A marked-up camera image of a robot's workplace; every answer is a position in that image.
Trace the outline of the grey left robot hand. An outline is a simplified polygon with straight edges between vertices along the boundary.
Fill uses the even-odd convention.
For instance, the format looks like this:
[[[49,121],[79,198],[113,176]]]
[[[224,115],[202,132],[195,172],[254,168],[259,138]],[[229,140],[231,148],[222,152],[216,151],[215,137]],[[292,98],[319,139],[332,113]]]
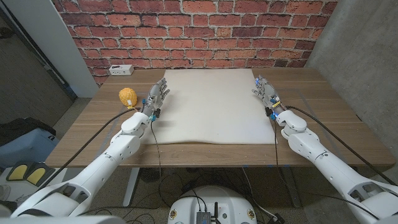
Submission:
[[[160,108],[169,92],[166,78],[159,80],[151,87],[145,102],[143,102],[142,113],[148,117],[154,115],[156,118],[159,118]]]

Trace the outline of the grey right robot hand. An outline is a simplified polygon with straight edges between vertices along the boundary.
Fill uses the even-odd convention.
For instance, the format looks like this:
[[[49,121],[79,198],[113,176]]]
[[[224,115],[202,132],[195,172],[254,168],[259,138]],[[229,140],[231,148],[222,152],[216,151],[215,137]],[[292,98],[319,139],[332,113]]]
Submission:
[[[276,118],[286,110],[279,98],[279,94],[267,79],[259,75],[255,78],[255,85],[256,88],[252,89],[252,92],[262,101],[267,116]]]

